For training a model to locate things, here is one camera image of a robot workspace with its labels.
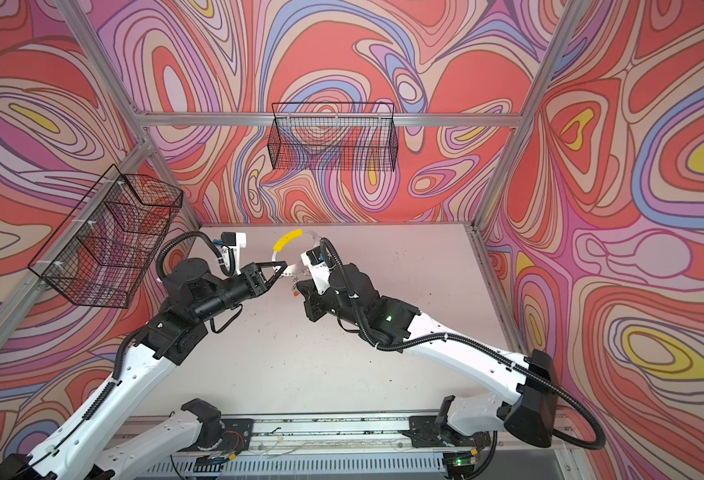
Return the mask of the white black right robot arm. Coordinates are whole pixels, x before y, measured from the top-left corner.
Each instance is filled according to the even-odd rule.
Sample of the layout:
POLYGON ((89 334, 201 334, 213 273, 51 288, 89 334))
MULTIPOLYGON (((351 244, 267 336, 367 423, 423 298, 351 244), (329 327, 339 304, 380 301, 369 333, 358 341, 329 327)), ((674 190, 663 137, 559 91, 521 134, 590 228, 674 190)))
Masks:
POLYGON ((543 356, 527 358, 464 336, 414 305, 380 295, 353 264, 345 273, 320 266, 296 289, 310 321, 332 315, 378 351, 421 356, 485 388, 483 395, 444 398, 435 424, 446 442, 460 445, 481 432, 505 431, 530 446, 551 446, 557 396, 520 371, 532 367, 549 378, 543 356))

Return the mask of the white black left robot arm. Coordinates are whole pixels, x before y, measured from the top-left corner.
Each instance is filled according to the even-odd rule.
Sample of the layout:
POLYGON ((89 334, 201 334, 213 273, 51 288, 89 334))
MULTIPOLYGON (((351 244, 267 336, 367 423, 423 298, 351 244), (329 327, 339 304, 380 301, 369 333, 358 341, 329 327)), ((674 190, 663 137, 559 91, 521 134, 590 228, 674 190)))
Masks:
POLYGON ((238 274, 214 276, 203 259, 163 274, 169 297, 161 311, 121 343, 112 375, 54 433, 28 454, 0 464, 0 479, 135 479, 187 448, 231 454, 220 411, 201 399, 115 447, 108 444, 135 409, 212 332, 211 321, 266 294, 288 265, 250 263, 238 274))

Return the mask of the grey keyring with yellow grip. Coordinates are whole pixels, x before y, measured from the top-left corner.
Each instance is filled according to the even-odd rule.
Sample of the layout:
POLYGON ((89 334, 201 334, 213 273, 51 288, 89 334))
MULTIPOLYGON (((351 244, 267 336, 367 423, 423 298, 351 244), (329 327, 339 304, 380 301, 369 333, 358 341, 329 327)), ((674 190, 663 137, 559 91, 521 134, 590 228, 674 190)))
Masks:
MULTIPOLYGON (((313 247, 318 247, 320 245, 320 235, 310 229, 294 229, 285 235, 283 235, 274 245, 273 251, 272 251, 272 261, 277 262, 278 261, 278 255, 284 250, 284 248, 291 242, 300 239, 300 238, 306 238, 309 239, 311 238, 313 241, 313 247)), ((288 277, 299 277, 305 272, 305 265, 302 260, 300 260, 297 263, 290 264, 287 266, 287 268, 283 271, 282 276, 288 277)))

